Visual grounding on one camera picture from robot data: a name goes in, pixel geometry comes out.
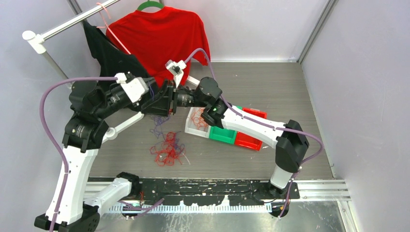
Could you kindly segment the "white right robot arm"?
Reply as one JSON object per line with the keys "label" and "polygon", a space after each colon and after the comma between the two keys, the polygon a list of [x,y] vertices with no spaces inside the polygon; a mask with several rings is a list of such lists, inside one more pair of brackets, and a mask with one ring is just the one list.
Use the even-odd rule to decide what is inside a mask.
{"label": "white right robot arm", "polygon": [[269,194],[276,199],[287,192],[287,184],[296,174],[309,148],[307,133],[297,121],[275,122],[247,113],[227,102],[218,83],[204,77],[195,89],[177,87],[167,80],[161,87],[152,84],[153,98],[143,105],[146,114],[168,116],[177,107],[202,107],[201,117],[210,125],[241,132],[275,149],[275,163]]}

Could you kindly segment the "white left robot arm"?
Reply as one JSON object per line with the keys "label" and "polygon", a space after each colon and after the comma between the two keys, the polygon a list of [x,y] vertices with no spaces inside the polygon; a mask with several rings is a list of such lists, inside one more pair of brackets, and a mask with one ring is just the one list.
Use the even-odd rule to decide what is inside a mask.
{"label": "white left robot arm", "polygon": [[73,115],[61,143],[52,135],[44,115],[45,100],[54,87],[46,90],[40,102],[42,126],[59,152],[62,166],[50,206],[35,218],[34,226],[50,232],[93,232],[110,207],[125,197],[134,200],[142,194],[139,177],[121,172],[109,186],[84,197],[90,169],[108,137],[105,119],[151,95],[156,82],[120,73],[117,77],[71,78],[65,83],[72,84],[69,100]]}

